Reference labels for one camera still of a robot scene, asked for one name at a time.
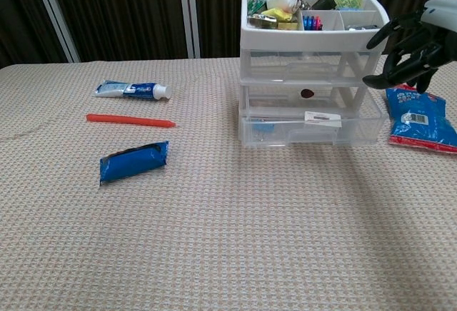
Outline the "black grey right robot hand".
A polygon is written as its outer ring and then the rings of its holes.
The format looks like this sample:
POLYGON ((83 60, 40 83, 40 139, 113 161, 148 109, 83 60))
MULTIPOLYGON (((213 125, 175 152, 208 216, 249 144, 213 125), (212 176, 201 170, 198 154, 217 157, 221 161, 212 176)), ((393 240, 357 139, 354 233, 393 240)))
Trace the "black grey right robot hand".
POLYGON ((438 68, 457 61, 457 0, 429 0, 422 9, 393 18, 366 48, 376 47, 400 29, 414 32, 392 48, 381 74, 364 76, 363 82, 374 89, 405 83, 425 93, 438 68))

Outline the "small white tag item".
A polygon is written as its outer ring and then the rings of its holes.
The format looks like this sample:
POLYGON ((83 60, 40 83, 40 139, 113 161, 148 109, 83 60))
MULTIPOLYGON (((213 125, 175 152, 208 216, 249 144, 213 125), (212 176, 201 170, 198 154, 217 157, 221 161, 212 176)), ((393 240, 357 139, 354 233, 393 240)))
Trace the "small white tag item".
POLYGON ((327 126, 332 128, 341 128, 341 116, 334 113, 322 113, 317 111, 306 111, 304 122, 315 126, 327 126))

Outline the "clear drawer with blue clip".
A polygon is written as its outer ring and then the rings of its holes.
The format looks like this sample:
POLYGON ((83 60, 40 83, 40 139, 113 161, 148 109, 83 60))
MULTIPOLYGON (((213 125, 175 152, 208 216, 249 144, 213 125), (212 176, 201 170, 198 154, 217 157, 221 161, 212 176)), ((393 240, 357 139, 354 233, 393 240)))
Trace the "clear drawer with blue clip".
POLYGON ((238 138, 249 147, 279 147, 298 143, 334 146, 364 146, 377 141, 387 114, 377 106, 363 107, 358 111, 329 108, 312 110, 305 108, 253 107, 238 111, 238 138), (334 113, 341 116, 342 127, 315 126, 304 122, 306 111, 334 113), (275 125, 273 133, 253 130, 255 122, 275 125))

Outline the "blue red snack bag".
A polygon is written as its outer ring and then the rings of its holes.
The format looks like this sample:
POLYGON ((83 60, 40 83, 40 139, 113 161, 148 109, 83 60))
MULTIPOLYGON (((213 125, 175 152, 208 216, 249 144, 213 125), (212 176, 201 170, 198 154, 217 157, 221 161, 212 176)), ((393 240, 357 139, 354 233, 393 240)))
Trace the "blue red snack bag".
POLYGON ((444 98, 403 84, 386 89, 386 100, 390 144, 457 154, 457 131, 446 117, 444 98))

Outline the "green blue patterned packet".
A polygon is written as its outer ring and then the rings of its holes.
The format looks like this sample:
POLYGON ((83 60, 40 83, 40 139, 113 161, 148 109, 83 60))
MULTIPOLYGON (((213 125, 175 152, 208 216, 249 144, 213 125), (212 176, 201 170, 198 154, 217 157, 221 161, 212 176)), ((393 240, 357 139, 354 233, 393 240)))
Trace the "green blue patterned packet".
POLYGON ((335 0, 336 10, 339 11, 360 11, 364 10, 367 0, 335 0))

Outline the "stack of coloured clips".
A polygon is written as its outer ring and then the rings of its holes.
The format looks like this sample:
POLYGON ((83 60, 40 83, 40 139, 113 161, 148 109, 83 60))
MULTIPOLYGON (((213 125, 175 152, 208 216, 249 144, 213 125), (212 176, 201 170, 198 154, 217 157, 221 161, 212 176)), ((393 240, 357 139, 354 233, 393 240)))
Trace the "stack of coloured clips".
POLYGON ((303 30, 304 31, 321 31, 323 24, 320 16, 304 16, 303 30))

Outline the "yellow wrapped block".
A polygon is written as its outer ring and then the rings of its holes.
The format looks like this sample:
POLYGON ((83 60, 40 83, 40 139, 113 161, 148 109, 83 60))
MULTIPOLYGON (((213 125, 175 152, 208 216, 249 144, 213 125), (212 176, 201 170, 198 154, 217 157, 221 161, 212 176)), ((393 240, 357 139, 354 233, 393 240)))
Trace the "yellow wrapped block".
POLYGON ((273 17, 279 23, 291 22, 293 14, 284 11, 283 9, 273 8, 261 12, 262 15, 273 17))

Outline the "shiny metallic packet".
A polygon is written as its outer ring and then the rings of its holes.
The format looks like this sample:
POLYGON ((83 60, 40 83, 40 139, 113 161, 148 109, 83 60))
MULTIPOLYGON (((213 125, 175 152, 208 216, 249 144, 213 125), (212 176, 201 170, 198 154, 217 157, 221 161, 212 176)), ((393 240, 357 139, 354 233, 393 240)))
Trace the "shiny metallic packet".
POLYGON ((249 26, 258 29, 276 29, 278 26, 278 21, 275 17, 263 14, 247 16, 247 23, 249 26))

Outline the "blue white toothpaste tube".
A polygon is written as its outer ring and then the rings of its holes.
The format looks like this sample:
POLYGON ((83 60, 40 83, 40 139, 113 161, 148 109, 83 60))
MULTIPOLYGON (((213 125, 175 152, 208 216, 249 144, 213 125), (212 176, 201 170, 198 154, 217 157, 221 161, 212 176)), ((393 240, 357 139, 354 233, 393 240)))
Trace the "blue white toothpaste tube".
POLYGON ((171 88, 159 83, 124 83, 119 81, 104 81, 99 85, 94 95, 102 98, 142 98, 159 101, 171 98, 171 88))

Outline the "beige woven tablecloth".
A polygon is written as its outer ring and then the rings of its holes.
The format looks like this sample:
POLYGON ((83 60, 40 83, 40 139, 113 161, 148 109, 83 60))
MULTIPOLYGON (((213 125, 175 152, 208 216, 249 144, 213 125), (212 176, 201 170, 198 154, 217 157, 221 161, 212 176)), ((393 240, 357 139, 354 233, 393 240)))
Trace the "beige woven tablecloth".
POLYGON ((457 311, 457 155, 246 148, 237 58, 0 69, 0 310, 457 311), (159 83, 169 100, 95 97, 159 83), (90 122, 106 114, 173 128, 90 122), (100 159, 168 141, 99 185, 100 159))

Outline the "red plastic stick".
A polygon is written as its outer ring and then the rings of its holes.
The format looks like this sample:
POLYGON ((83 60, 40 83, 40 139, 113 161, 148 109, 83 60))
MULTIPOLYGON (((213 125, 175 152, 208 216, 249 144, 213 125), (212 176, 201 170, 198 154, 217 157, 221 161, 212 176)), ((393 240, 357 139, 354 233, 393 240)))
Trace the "red plastic stick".
POLYGON ((86 120, 90 121, 90 122, 133 124, 133 125, 139 125, 139 126, 152 126, 152 127, 159 127, 159 128, 176 127, 176 123, 174 123, 172 121, 168 121, 168 120, 152 119, 152 118, 139 118, 139 117, 132 117, 132 116, 94 114, 94 113, 87 114, 86 120))

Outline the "blue foil snack packet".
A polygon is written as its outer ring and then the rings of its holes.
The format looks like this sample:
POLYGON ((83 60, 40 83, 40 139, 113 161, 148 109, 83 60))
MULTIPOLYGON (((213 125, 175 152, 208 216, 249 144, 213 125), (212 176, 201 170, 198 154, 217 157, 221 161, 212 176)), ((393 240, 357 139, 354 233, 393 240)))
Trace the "blue foil snack packet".
POLYGON ((169 142, 150 143, 112 153, 100 159, 99 185, 166 165, 169 142))

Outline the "white plastic drawer organizer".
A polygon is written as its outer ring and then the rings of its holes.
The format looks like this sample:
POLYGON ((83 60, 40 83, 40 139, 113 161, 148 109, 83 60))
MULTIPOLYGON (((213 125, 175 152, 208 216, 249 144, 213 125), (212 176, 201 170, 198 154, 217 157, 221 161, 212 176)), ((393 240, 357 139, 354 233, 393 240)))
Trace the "white plastic drawer organizer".
MULTIPOLYGON (((258 29, 247 23, 247 5, 241 3, 240 56, 243 49, 260 51, 372 51, 382 54, 383 45, 366 48, 371 37, 388 22, 388 14, 377 0, 367 0, 364 10, 312 10, 317 0, 296 0, 291 22, 298 24, 297 31, 258 29), (304 31, 304 16, 320 16, 321 31, 304 31), (355 24, 375 24, 378 29, 347 31, 355 24)), ((243 80, 240 76, 240 99, 238 110, 253 107, 305 108, 312 110, 343 108, 358 111, 363 107, 377 106, 363 78, 355 81, 292 81, 269 82, 243 80), (303 89, 314 92, 312 98, 302 98, 303 89)))

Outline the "white partition frame post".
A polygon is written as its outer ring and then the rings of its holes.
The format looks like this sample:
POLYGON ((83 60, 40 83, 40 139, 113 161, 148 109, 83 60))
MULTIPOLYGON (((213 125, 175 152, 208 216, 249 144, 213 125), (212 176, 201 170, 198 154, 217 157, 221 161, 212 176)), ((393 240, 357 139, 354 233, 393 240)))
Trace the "white partition frame post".
POLYGON ((81 59, 76 49, 73 37, 62 13, 58 0, 42 0, 51 20, 56 36, 69 63, 80 63, 81 59))
POLYGON ((181 0, 188 58, 201 58, 196 0, 181 0))

